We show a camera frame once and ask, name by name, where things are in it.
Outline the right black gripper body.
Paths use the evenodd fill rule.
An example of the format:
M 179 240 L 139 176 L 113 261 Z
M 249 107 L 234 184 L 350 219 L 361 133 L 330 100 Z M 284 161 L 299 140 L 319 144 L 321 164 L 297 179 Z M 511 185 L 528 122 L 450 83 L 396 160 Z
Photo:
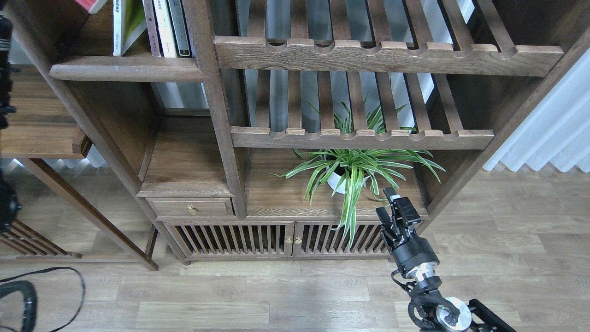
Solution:
M 401 275 L 406 279 L 434 277 L 440 261 L 428 240 L 419 237 L 415 230 L 399 235 L 394 232 L 394 226 L 382 222 L 382 235 Z

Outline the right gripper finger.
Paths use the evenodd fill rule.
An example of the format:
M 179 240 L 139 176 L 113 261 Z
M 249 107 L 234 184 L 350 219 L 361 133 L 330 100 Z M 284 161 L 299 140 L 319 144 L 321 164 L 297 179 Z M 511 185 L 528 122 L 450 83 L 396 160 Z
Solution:
M 399 236 L 395 222 L 392 220 L 392 217 L 388 214 L 385 207 L 378 207 L 375 208 L 375 210 L 381 221 L 381 234 L 384 243 L 388 249 L 396 249 Z
M 389 201 L 393 212 L 393 221 L 397 227 L 409 229 L 421 223 L 422 219 L 409 198 L 401 197 L 393 187 L 386 187 L 383 192 Z

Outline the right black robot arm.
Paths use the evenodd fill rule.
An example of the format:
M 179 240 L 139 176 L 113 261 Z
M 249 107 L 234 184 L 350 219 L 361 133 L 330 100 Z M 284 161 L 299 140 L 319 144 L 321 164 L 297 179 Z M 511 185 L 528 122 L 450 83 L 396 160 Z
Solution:
M 410 296 L 407 312 L 422 332 L 511 332 L 513 329 L 479 300 L 468 304 L 456 297 L 444 298 L 439 292 L 441 279 L 436 275 L 440 264 L 428 240 L 420 237 L 415 226 L 421 222 L 409 198 L 401 197 L 392 187 L 384 189 L 392 214 L 378 207 L 382 237 L 397 269 L 392 272 L 407 279 L 401 288 Z

